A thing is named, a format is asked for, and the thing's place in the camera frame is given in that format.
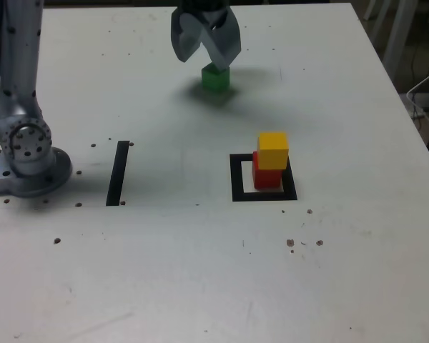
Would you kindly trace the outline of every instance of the black tape strip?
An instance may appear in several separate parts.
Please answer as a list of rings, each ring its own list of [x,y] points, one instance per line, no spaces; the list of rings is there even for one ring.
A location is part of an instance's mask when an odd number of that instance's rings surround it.
[[[107,206],[119,206],[122,192],[122,182],[126,171],[127,154],[129,153],[129,141],[118,141],[116,156],[112,170],[112,177],[109,180],[107,195]]]

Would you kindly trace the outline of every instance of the white table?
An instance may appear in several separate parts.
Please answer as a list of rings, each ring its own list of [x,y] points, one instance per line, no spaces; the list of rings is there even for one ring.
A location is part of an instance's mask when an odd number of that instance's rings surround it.
[[[429,342],[429,154],[351,6],[234,8],[223,99],[172,10],[44,12],[37,94],[82,175],[0,197],[0,343]],[[232,203],[229,154],[273,130],[299,200]]]

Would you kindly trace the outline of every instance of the robotic arm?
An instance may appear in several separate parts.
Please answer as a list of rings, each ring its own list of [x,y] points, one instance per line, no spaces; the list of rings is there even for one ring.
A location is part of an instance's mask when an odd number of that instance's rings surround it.
[[[63,184],[68,155],[52,146],[36,100],[43,0],[1,0],[0,194],[35,197]]]
[[[182,0],[172,14],[172,46],[186,62],[203,43],[219,71],[242,50],[240,29],[227,0]]]
[[[35,197],[72,173],[69,156],[52,146],[36,100],[44,0],[0,0],[0,195]],[[186,62],[203,43],[227,69],[240,53],[240,29],[227,0],[182,0],[172,14],[172,46]]]

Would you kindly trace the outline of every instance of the floor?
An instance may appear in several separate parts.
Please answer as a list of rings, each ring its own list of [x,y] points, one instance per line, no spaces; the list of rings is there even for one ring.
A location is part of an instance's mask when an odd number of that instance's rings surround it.
[[[349,2],[352,4],[356,14],[361,19],[364,29],[367,34],[373,28],[375,17],[369,21],[363,20],[365,10],[369,4],[369,0],[332,0],[331,2]],[[382,31],[378,35],[378,40],[375,44],[375,50],[380,58],[383,57],[386,44],[388,42],[389,33],[393,26],[395,10],[397,2],[393,1],[391,9],[385,19]],[[393,80],[398,93],[406,93],[415,84],[424,79],[429,74],[429,0],[421,0],[418,5],[417,14],[413,20],[413,25],[410,30],[410,36],[403,52],[400,67],[396,78]],[[423,85],[422,91],[429,91],[429,81]],[[410,116],[413,115],[411,108],[408,108]],[[429,141],[429,122],[425,118],[416,119],[415,126],[420,132],[425,144]]]

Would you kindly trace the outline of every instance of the cable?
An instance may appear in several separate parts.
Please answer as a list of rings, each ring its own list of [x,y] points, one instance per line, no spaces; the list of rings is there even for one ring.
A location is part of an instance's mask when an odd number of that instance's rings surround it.
[[[422,112],[422,115],[429,121],[429,116],[426,114],[426,112],[424,111],[424,109],[422,109],[421,107],[419,107],[411,98],[410,98],[410,93],[412,91],[415,91],[419,86],[421,86],[422,84],[424,84],[427,80],[429,80],[429,76],[427,76],[424,80],[422,80],[419,84],[417,84],[416,86],[414,86],[410,91],[407,92],[407,94],[405,95],[408,99],[408,101],[415,106],[418,110],[420,110]]]
[[[411,63],[410,63],[410,71],[411,71],[411,74],[412,74],[412,84],[415,84],[415,58],[417,56],[418,49],[419,49],[419,47],[420,47],[420,45],[422,43],[422,40],[424,38],[424,33],[425,32],[423,31],[422,34],[421,34],[421,36],[420,36],[420,39],[418,40],[418,42],[415,45],[415,51],[413,52],[412,60],[411,60]],[[428,76],[429,76],[429,67],[428,67],[428,72],[425,75],[425,78],[427,78]],[[416,96],[416,91],[414,91],[412,93],[412,102],[413,103],[415,103],[415,96]],[[416,111],[416,106],[415,105],[413,105],[412,120],[413,121],[418,120],[418,125],[419,125],[418,126],[418,131],[420,131],[421,128],[422,128],[422,126],[421,126],[421,117],[418,116],[418,112]]]

